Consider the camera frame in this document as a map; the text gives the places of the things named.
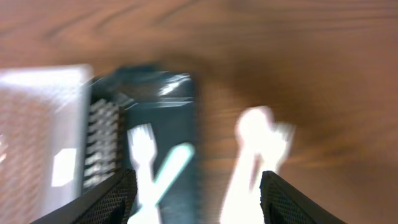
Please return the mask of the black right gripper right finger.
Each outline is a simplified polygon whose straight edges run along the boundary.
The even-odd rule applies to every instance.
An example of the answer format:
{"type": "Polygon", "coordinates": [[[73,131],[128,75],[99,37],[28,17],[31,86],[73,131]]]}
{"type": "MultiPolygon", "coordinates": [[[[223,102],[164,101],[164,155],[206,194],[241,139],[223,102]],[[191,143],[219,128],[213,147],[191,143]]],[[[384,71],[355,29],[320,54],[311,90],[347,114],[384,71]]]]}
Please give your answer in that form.
{"type": "Polygon", "coordinates": [[[273,171],[260,184],[265,224],[345,224],[273,171]]]}

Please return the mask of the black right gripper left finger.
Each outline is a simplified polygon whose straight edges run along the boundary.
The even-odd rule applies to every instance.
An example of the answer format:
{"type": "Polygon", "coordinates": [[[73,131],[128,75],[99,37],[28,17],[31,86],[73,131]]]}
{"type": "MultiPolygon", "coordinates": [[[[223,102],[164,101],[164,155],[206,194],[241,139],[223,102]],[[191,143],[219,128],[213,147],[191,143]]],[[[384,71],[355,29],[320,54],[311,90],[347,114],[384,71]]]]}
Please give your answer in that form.
{"type": "Polygon", "coordinates": [[[136,172],[121,169],[32,224],[126,224],[137,195],[136,172]]]}

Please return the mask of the white plastic fork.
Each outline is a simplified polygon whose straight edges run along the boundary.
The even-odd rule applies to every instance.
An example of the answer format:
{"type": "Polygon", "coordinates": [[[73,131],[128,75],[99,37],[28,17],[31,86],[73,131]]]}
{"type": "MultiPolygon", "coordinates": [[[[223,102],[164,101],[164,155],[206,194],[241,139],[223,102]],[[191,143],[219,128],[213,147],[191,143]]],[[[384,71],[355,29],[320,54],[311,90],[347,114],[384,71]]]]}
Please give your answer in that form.
{"type": "Polygon", "coordinates": [[[152,126],[140,124],[127,131],[131,164],[137,177],[137,205],[139,210],[133,219],[141,223],[161,224],[159,208],[154,200],[153,162],[157,155],[152,126]]]}

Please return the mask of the mint green plastic fork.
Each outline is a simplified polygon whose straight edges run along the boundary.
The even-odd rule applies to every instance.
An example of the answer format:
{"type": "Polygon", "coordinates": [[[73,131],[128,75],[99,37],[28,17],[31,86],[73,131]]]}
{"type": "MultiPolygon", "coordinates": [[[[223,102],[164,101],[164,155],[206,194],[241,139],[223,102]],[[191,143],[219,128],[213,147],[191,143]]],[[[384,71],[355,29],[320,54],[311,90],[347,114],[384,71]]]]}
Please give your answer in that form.
{"type": "Polygon", "coordinates": [[[143,207],[154,207],[169,191],[195,154],[195,147],[188,143],[181,143],[171,148],[167,154],[155,181],[150,180],[144,188],[143,207]]]}

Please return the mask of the thick white plastic spoon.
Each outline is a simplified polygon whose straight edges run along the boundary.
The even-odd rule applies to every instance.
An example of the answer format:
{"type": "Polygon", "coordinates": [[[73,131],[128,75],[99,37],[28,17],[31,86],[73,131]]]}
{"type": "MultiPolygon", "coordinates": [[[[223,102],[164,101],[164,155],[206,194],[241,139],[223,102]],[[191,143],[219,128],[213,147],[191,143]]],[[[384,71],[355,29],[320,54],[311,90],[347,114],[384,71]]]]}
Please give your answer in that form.
{"type": "Polygon", "coordinates": [[[235,125],[238,155],[220,213],[220,223],[263,223],[258,170],[261,151],[271,133],[272,112],[266,106],[244,110],[235,125]]]}

